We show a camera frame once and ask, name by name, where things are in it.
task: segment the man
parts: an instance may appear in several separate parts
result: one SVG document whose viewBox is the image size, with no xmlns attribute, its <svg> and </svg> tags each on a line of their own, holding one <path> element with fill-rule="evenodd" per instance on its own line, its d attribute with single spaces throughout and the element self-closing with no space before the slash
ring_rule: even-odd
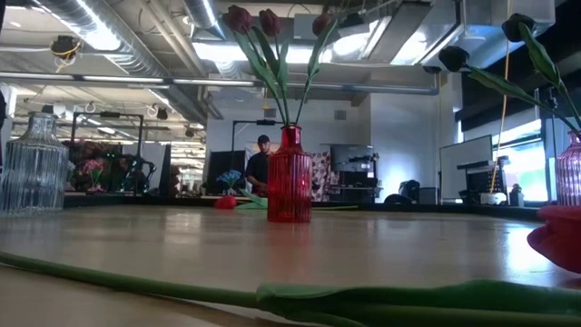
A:
<svg viewBox="0 0 581 327">
<path fill-rule="evenodd" d="M 246 181 L 252 184 L 252 193 L 266 194 L 269 178 L 269 155 L 271 155 L 271 139 L 266 135 L 258 138 L 261 151 L 251 157 L 246 165 Z"/>
</svg>

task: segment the window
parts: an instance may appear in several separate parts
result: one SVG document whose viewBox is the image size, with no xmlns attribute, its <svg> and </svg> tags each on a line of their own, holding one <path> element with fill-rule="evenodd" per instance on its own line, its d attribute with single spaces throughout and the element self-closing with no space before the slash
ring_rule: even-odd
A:
<svg viewBox="0 0 581 327">
<path fill-rule="evenodd" d="M 545 148 L 540 138 L 539 119 L 522 124 L 502 133 L 500 155 L 507 155 L 510 164 L 505 166 L 508 191 L 518 183 L 525 201 L 547 201 L 547 179 L 545 171 Z M 496 147 L 498 135 L 492 137 Z"/>
<path fill-rule="evenodd" d="M 510 164 L 505 166 L 508 191 L 518 183 L 525 201 L 547 201 L 545 174 L 545 148 L 543 142 L 501 148 L 500 155 L 507 155 Z"/>
</svg>

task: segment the ceiling fixture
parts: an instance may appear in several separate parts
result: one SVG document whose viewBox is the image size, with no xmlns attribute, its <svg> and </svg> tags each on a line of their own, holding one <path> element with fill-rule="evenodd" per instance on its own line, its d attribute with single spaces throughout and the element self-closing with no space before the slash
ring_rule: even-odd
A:
<svg viewBox="0 0 581 327">
<path fill-rule="evenodd" d="M 98 127 L 97 128 L 98 131 L 101 131 L 105 134 L 109 134 L 109 135 L 115 135 L 116 132 L 113 128 L 109 128 L 109 127 Z"/>
<path fill-rule="evenodd" d="M 159 120 L 167 120 L 167 108 L 158 108 L 157 109 L 157 119 Z"/>
<path fill-rule="evenodd" d="M 195 136 L 195 131 L 188 125 L 185 127 L 185 135 L 187 137 L 193 138 Z"/>
</svg>

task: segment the red tulip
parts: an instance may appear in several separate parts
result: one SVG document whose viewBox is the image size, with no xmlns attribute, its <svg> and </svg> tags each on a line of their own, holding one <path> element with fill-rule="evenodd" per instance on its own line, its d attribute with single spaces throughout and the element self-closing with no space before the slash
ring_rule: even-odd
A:
<svg viewBox="0 0 581 327">
<path fill-rule="evenodd" d="M 247 33 L 252 27 L 252 16 L 248 10 L 240 8 L 237 5 L 231 5 L 228 13 L 222 15 L 222 21 L 232 31 L 238 33 Z"/>
<path fill-rule="evenodd" d="M 321 14 L 312 22 L 312 33 L 319 36 L 331 21 L 331 16 L 328 14 Z"/>
<path fill-rule="evenodd" d="M 274 37 L 281 32 L 281 20 L 270 9 L 261 10 L 259 12 L 261 20 L 262 32 L 264 34 Z"/>
<path fill-rule="evenodd" d="M 214 203 L 216 209 L 234 209 L 236 207 L 236 198 L 233 196 L 223 196 Z"/>
</svg>

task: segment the flower arrangement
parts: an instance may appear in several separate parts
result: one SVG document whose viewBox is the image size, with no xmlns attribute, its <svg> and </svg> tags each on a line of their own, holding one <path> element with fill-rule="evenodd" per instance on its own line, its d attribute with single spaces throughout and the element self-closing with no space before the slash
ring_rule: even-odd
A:
<svg viewBox="0 0 581 327">
<path fill-rule="evenodd" d="M 230 6 L 228 13 L 222 16 L 223 22 L 232 30 L 238 45 L 248 58 L 254 75 L 264 82 L 264 85 L 272 94 L 284 125 L 296 125 L 299 122 L 302 106 L 309 94 L 310 85 L 320 70 L 320 52 L 325 47 L 330 33 L 337 25 L 337 20 L 332 19 L 330 15 L 322 14 L 312 24 L 312 32 L 318 38 L 310 54 L 307 80 L 300 100 L 299 111 L 296 119 L 292 122 L 287 101 L 288 71 L 286 56 L 289 51 L 289 40 L 282 42 L 282 44 L 279 43 L 278 35 L 281 32 L 281 20 L 270 9 L 260 11 L 259 18 L 261 29 L 253 26 L 251 14 L 237 5 Z M 274 39 L 274 50 L 271 48 L 268 37 Z M 253 38 L 258 41 L 261 52 L 259 52 L 259 47 L 255 44 Z"/>
<path fill-rule="evenodd" d="M 222 173 L 218 178 L 216 178 L 216 182 L 224 182 L 228 184 L 228 193 L 232 193 L 234 191 L 234 185 L 238 182 L 242 177 L 242 173 L 237 170 L 229 170 L 228 172 Z"/>
<path fill-rule="evenodd" d="M 99 177 L 103 172 L 103 162 L 99 160 L 89 160 L 84 164 L 81 174 L 88 174 L 91 177 L 92 187 L 88 192 L 104 192 L 104 189 L 99 184 Z"/>
<path fill-rule="evenodd" d="M 581 132 L 579 131 L 579 127 L 581 127 L 581 116 L 573 104 L 573 100 L 571 99 L 563 80 L 561 80 L 561 74 L 559 73 L 558 68 L 548 56 L 545 47 L 533 36 L 536 24 L 535 20 L 531 17 L 514 14 L 511 15 L 504 24 L 502 24 L 502 30 L 508 41 L 525 42 L 528 55 L 533 62 L 535 69 L 546 81 L 552 84 L 568 102 L 569 113 L 571 113 L 575 118 L 578 126 L 577 128 L 575 128 L 573 124 L 558 112 L 556 108 L 538 101 L 533 96 L 527 94 L 527 92 L 518 85 L 509 82 L 501 76 L 491 74 L 485 70 L 469 65 L 469 55 L 464 49 L 457 46 L 448 46 L 438 54 L 438 58 L 451 72 L 457 72 L 462 68 L 467 68 L 471 73 L 469 77 L 477 80 L 485 87 L 491 88 L 503 95 L 520 99 L 532 105 L 537 105 L 539 108 L 549 111 L 551 114 L 554 114 L 563 121 L 563 123 L 566 124 L 573 133 L 581 137 Z"/>
</svg>

